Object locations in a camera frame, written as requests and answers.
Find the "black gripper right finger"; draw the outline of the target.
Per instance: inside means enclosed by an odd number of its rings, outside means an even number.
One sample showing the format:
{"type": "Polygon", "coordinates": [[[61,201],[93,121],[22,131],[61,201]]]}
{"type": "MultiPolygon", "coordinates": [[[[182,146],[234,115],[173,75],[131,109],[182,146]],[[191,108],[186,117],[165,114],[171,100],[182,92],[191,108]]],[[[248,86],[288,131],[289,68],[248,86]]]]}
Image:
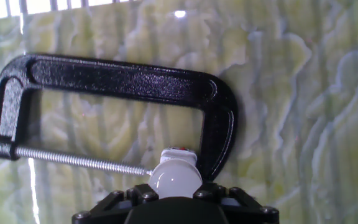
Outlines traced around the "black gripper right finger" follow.
{"type": "Polygon", "coordinates": [[[225,223],[279,224],[279,211],[263,206],[239,187],[226,188],[214,182],[203,183],[193,194],[194,200],[218,209],[212,212],[225,223]]]}

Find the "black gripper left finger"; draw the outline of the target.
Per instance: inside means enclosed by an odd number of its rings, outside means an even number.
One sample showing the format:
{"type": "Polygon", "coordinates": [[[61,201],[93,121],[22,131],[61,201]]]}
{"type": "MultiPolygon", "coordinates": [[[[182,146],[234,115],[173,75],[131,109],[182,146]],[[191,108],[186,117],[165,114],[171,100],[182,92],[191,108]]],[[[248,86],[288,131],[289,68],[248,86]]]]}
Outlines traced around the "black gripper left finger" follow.
{"type": "Polygon", "coordinates": [[[135,185],[126,191],[115,190],[99,201],[91,210],[81,211],[71,218],[72,224],[124,223],[138,205],[153,202],[159,195],[148,184],[135,185]]]}

